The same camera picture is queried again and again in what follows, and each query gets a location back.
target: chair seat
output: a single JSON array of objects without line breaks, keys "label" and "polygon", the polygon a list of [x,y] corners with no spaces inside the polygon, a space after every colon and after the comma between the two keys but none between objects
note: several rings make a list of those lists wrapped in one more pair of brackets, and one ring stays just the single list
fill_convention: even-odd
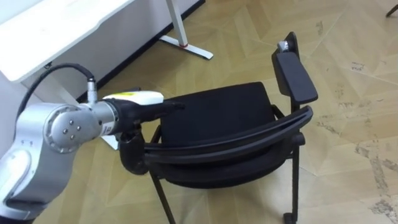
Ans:
[{"label": "chair seat", "polygon": [[[228,86],[171,100],[185,109],[160,120],[162,143],[192,144],[242,133],[275,121],[261,82]],[[227,161],[207,164],[156,164],[167,181],[184,187],[212,189],[243,184],[280,167],[290,154],[289,140]]]},{"label": "chair seat", "polygon": [[185,109],[160,120],[164,143],[222,138],[275,121],[261,82],[202,91],[171,100],[184,103]]}]

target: desk leg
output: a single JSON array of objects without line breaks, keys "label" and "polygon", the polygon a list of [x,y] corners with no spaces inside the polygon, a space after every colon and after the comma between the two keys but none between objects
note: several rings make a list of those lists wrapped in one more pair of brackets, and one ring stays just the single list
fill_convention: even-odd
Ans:
[{"label": "desk leg", "polygon": [[177,32],[178,40],[167,35],[162,36],[160,39],[166,43],[172,44],[181,49],[210,60],[213,57],[213,54],[211,52],[188,44],[187,35],[185,34],[184,25],[182,23],[180,9],[178,8],[175,0],[166,0],[166,2],[167,7],[169,8],[170,16],[173,20],[174,29]]},{"label": "desk leg", "polygon": [[[27,88],[31,83],[22,83]],[[35,91],[35,95],[44,102],[59,103],[60,99],[64,103],[77,105],[76,99],[51,75],[43,80]],[[118,142],[114,136],[102,136],[102,138],[114,149],[118,150]]]}]

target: chair armrest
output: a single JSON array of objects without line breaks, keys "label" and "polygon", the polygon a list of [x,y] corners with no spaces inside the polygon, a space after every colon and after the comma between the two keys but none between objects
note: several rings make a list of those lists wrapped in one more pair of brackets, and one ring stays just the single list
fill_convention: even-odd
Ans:
[{"label": "chair armrest", "polygon": [[300,59],[293,52],[272,54],[279,91],[293,103],[302,105],[318,99],[318,93]]}]

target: chair backrest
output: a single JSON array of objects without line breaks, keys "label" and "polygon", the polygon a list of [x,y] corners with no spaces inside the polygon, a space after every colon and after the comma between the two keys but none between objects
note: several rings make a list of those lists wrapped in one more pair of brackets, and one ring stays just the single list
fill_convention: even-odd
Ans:
[{"label": "chair backrest", "polygon": [[292,138],[312,115],[311,107],[305,106],[272,123],[223,138],[188,144],[146,143],[145,158],[150,163],[161,164],[203,164],[235,159]]}]

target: white desk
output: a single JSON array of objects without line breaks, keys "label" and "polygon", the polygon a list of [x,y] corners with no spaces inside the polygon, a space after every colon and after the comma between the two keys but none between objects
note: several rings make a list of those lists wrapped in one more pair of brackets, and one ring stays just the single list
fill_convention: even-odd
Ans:
[{"label": "white desk", "polygon": [[[26,83],[26,78],[93,33],[102,22],[135,0],[43,0],[0,25],[0,73],[12,82]],[[211,59],[213,54],[188,44],[175,0],[166,0],[178,40],[161,40]],[[56,79],[48,76],[41,100],[57,95],[66,103],[77,104]],[[113,136],[104,140],[114,149]]]}]

